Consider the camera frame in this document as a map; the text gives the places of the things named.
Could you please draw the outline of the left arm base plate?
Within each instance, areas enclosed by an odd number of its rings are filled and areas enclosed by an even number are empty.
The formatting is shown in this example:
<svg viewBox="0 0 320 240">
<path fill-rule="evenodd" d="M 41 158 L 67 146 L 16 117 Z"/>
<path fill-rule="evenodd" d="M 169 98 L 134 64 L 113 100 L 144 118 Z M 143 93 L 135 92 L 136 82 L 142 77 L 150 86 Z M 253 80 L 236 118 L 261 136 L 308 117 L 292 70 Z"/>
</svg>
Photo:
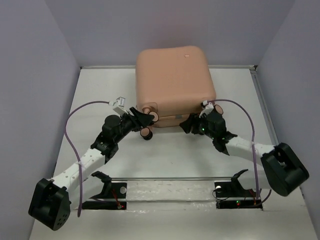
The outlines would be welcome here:
<svg viewBox="0 0 320 240">
<path fill-rule="evenodd" d="M 127 209 L 127 183 L 105 183 L 101 192 L 82 204 L 82 210 L 113 210 Z"/>
</svg>

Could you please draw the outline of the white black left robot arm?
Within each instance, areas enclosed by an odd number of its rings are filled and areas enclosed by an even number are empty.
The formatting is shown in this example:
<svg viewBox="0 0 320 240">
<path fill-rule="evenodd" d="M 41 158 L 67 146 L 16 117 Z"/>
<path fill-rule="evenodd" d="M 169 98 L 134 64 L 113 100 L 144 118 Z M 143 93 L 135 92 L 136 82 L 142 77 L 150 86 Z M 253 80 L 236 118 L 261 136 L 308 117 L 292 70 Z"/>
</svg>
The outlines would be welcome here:
<svg viewBox="0 0 320 240">
<path fill-rule="evenodd" d="M 130 132 L 139 132 L 159 120 L 155 112 L 131 107 L 122 115 L 105 118 L 101 132 L 82 157 L 59 175 L 41 179 L 35 186 L 28 214 L 53 231 L 59 230 L 76 204 L 86 201 L 84 181 L 98 179 L 93 191 L 104 198 L 110 194 L 111 178 L 98 169 L 118 151 L 119 142 Z"/>
</svg>

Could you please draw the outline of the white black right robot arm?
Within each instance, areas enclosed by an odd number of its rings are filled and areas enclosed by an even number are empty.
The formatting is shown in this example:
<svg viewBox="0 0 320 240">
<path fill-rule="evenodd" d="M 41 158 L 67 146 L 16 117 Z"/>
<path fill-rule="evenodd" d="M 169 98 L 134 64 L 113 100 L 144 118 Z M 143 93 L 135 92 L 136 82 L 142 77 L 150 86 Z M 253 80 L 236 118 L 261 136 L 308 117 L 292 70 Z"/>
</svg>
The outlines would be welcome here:
<svg viewBox="0 0 320 240">
<path fill-rule="evenodd" d="M 192 113 L 179 126 L 186 134 L 209 137 L 220 153 L 261 165 L 267 181 L 266 188 L 280 196 L 288 196 L 310 177 L 308 170 L 288 144 L 253 144 L 252 141 L 228 131 L 225 119 L 214 110 L 203 115 Z"/>
</svg>

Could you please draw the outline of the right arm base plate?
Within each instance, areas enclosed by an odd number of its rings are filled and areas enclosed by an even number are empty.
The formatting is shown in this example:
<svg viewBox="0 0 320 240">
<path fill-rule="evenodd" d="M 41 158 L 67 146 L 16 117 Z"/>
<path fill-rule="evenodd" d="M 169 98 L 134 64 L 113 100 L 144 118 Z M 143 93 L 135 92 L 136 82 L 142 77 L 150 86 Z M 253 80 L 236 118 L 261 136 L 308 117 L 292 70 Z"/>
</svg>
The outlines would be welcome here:
<svg viewBox="0 0 320 240">
<path fill-rule="evenodd" d="M 231 181 L 215 182 L 212 196 L 218 210 L 263 209 L 262 201 L 253 190 L 245 190 Z"/>
</svg>

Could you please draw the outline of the pink hard-shell suitcase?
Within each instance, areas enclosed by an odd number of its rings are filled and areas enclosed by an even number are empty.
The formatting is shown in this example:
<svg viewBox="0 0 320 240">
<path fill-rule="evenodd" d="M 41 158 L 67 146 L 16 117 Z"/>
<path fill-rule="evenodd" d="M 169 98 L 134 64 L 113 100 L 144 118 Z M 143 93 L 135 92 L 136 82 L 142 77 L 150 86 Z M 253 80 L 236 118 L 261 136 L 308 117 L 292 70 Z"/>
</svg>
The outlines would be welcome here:
<svg viewBox="0 0 320 240">
<path fill-rule="evenodd" d="M 141 51 L 135 64 L 136 108 L 154 115 L 140 131 L 145 140 L 153 128 L 178 126 L 202 111 L 203 101 L 217 97 L 204 51 L 193 45 Z"/>
</svg>

